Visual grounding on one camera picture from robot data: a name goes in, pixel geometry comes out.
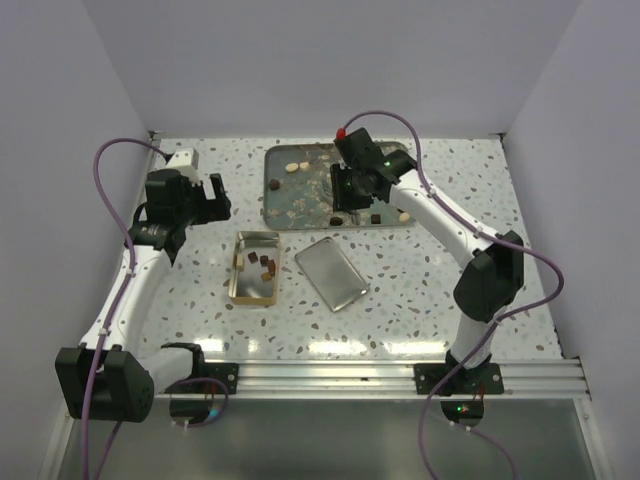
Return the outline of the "floral teal serving tray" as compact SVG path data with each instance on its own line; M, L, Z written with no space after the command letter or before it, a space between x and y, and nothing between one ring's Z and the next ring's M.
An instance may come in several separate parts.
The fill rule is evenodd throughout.
M309 162L307 172L287 173L289 163ZM264 194L262 216L268 228L276 231L303 231L346 228L406 227L414 223L400 222L400 210L378 200L359 213L359 225L354 226L349 212L335 212L330 178L330 167L341 162L336 147L331 143L277 145L267 150L264 157ZM280 182L278 190L271 190L269 182ZM381 216L380 224L371 217ZM339 217L343 224L332 226L330 219Z

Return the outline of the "gold metal tin box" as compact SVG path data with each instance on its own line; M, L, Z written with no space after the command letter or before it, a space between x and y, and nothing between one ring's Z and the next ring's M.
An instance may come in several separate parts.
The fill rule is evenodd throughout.
M251 263L247 258L251 252L258 255L256 263ZM277 303L280 253L281 241L276 232L240 231L236 234L228 290L230 300L235 305L271 307ZM245 260L242 272L235 268L235 259L238 254L243 255ZM266 269L260 264L261 255L273 258L277 265L273 278L267 282L263 282L261 279L261 274L266 272Z

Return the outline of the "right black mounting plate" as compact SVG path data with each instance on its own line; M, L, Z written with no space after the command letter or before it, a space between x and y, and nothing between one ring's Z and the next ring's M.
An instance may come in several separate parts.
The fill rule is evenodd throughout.
M452 369L445 363L417 363L413 365L414 382L418 395L428 395ZM501 395L505 392L502 373L497 363L488 363L474 369L457 371L437 391L437 395Z

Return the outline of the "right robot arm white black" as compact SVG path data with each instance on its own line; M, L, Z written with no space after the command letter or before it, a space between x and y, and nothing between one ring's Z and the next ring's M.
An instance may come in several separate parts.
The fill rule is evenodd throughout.
M330 168L336 211L384 202L409 214L462 270L453 292L461 318L446 354L445 379L454 391L470 391L480 382L480 368L491 356L490 327L523 286L523 253L482 238L495 230L460 207L447 212L442 203L448 198L423 184L417 162L407 152L383 153L363 128L351 133L339 129L334 144L344 162Z

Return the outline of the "silver metal tin lid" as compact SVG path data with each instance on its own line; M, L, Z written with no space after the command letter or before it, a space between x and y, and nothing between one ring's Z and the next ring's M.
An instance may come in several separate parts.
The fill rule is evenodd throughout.
M344 309L369 290L369 283L330 237L296 253L295 261L331 312Z

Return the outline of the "black mounting plate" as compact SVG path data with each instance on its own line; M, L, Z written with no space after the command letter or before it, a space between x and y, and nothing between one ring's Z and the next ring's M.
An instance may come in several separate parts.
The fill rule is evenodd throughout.
M213 378L223 383L230 395L235 395L237 392L237 384L239 380L239 364L231 362L206 362L201 367L202 377ZM217 393L222 393L220 386L214 385L211 382L206 382L202 387L202 391L205 395L213 398Z
M452 369L445 363L417 363L413 365L414 382L418 395L428 395ZM497 363L488 363L474 369L457 371L437 391L437 395L501 395L505 392L502 373Z

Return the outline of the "aluminium rail front edge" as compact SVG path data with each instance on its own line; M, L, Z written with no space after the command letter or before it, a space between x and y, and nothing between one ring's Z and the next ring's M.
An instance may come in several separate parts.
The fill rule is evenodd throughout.
M238 362L239 399L416 400L411 360ZM502 361L501 395L451 395L447 400L583 400L590 389L578 360Z

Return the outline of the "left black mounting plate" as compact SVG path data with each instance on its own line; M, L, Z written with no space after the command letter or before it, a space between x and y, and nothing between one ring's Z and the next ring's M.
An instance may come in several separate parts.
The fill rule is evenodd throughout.
M206 362L201 367L202 377L213 378L223 383L230 395L235 395L237 392L237 384L239 380L239 364L231 362ZM211 382L206 382L202 387L202 391L205 395L213 398L217 393L222 393L220 386L214 385Z

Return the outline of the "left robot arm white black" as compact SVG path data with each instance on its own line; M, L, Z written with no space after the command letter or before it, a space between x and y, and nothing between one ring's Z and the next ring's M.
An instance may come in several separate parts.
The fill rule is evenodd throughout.
M220 174L204 184L175 168L151 172L135 212L122 264L100 313L78 346L57 354L55 370L69 414L77 420L140 423L154 397L178 385L201 390L208 379L202 348L169 342L141 359L134 349L156 292L174 265L189 227L231 217Z

